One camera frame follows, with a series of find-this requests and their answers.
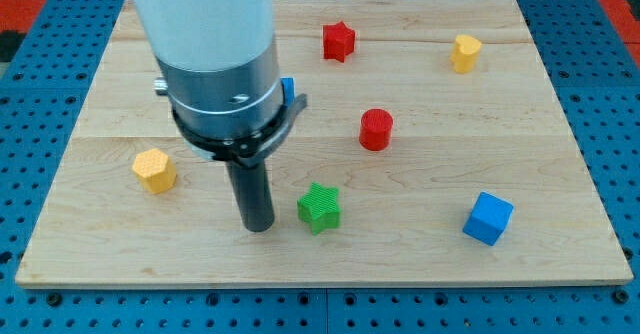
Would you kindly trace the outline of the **blue block behind arm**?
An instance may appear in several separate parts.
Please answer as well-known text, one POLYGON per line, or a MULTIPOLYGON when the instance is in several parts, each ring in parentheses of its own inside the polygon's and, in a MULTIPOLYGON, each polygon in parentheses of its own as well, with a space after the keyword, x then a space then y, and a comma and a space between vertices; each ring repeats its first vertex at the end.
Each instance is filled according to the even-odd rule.
POLYGON ((295 100, 295 84, 292 77, 282 77, 281 85, 284 95, 284 106, 289 107, 295 100))

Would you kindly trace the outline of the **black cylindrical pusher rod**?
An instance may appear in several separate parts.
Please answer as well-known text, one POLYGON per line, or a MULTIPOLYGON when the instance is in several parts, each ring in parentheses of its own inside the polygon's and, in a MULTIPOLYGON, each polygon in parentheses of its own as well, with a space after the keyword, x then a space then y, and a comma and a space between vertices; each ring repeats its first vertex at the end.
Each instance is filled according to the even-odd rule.
POLYGON ((244 227, 251 232, 268 230, 275 214, 265 163, 243 167, 227 162, 226 168, 244 227))

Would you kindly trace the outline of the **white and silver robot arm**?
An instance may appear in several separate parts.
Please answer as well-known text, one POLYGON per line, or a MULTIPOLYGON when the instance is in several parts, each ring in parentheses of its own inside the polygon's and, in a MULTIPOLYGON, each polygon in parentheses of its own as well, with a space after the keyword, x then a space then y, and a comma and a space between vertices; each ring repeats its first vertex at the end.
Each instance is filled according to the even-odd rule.
POLYGON ((305 95, 282 78, 273 0, 133 0, 185 142, 225 163, 252 232, 275 214, 266 159, 285 141, 305 95))

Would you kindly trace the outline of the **black clamp ring mount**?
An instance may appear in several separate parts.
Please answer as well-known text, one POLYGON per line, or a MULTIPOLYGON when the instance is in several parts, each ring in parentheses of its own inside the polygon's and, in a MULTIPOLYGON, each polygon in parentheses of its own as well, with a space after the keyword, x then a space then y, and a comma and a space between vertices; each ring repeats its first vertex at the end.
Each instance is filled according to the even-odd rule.
POLYGON ((307 107, 308 96, 300 94, 290 98, 274 119, 265 127, 248 136, 218 140, 200 136, 188 129, 175 110, 174 122, 191 150, 209 161, 234 162, 241 167, 254 167, 273 154, 286 140, 297 116, 307 107))

